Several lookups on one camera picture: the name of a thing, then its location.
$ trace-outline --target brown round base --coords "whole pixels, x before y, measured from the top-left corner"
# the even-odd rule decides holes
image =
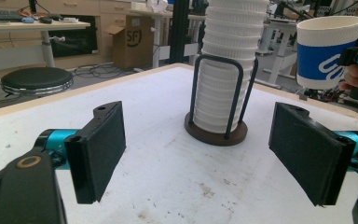
[[[230,133],[229,138],[226,139],[223,133],[209,133],[197,127],[197,125],[194,123],[189,124],[189,117],[190,113],[187,113],[185,117],[186,131],[197,140],[200,140],[206,144],[219,147],[234,146],[242,142],[248,133],[248,127],[246,126],[245,122],[241,122],[238,124],[237,128]]]

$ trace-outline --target stack of white cups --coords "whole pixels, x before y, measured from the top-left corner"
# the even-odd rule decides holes
[[[203,54],[236,60],[243,67],[240,97],[231,131],[237,128],[257,43],[269,0],[209,0]],[[202,60],[196,93],[194,123],[210,133],[225,133],[238,79],[231,64]]]

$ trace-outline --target round stool seat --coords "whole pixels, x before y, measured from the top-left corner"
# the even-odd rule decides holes
[[[48,95],[67,90],[72,74],[55,67],[24,68],[1,78],[2,90],[10,94]]]

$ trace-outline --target blue logo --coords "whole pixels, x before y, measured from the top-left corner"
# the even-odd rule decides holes
[[[354,46],[355,41],[343,45],[309,47],[298,44],[297,73],[313,80],[333,80],[342,76],[344,67],[337,62],[342,50]]]

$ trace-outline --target table surface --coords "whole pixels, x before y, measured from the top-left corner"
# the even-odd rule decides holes
[[[57,171],[69,223],[352,223],[358,174],[337,205],[314,207],[269,149],[275,102],[298,105],[331,130],[358,130],[358,114],[255,84],[246,139],[215,147],[185,130],[193,67],[172,64],[0,109],[0,169],[46,129],[79,129],[98,105],[122,101],[127,148],[100,203],[76,203]]]
[[[34,23],[10,22],[0,24],[0,32],[72,30],[82,29],[88,26],[90,26],[89,23],[82,21],[77,23],[63,23],[54,21],[52,24],[41,23],[39,21],[35,21]]]

